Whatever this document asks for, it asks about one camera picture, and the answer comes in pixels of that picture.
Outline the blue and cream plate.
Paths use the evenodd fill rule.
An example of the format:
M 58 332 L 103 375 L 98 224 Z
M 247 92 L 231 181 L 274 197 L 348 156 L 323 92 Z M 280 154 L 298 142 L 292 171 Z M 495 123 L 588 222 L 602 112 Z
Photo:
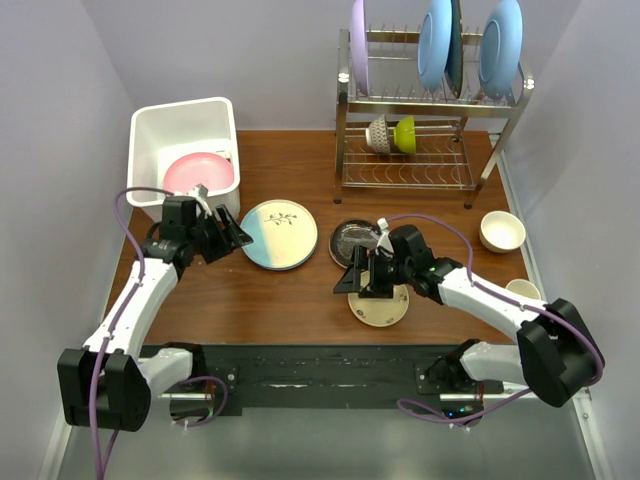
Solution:
M 314 253 L 319 239 L 313 215 L 301 204 L 285 199 L 256 205 L 240 226 L 253 239 L 243 247 L 245 255 L 254 264 L 274 271 L 302 265 Z

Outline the pink plate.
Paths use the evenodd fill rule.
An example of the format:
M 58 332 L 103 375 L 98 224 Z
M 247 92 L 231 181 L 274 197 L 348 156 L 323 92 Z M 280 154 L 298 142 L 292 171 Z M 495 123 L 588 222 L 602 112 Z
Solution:
M 196 152 L 180 157 L 168 167 L 163 187 L 167 191 L 187 193 L 203 185 L 209 193 L 214 193 L 232 186 L 234 181 L 234 168 L 228 159 L 216 153 Z

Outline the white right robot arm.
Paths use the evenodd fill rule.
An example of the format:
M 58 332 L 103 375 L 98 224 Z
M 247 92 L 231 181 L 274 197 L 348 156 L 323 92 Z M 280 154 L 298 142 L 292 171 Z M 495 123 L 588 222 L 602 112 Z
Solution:
M 526 387 L 553 407 L 598 382 L 605 360 L 577 308 L 512 293 L 453 259 L 437 257 L 414 225 L 387 234 L 386 244 L 354 248 L 336 294 L 389 299 L 397 286 L 466 312 L 511 339 L 509 345 L 469 340 L 451 352 L 441 371 L 448 386 L 469 392 L 480 381 Z

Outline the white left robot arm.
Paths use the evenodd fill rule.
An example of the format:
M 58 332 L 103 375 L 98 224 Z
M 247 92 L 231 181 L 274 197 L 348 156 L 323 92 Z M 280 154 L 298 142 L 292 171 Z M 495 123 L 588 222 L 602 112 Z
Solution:
M 195 257 L 211 264 L 251 244 L 224 205 L 199 194 L 170 195 L 144 242 L 129 279 L 97 330 L 57 362 L 62 409 L 72 426 L 135 432 L 152 401 L 174 386 L 200 390 L 211 377 L 201 345 L 169 342 L 140 356 L 147 333 L 168 295 Z

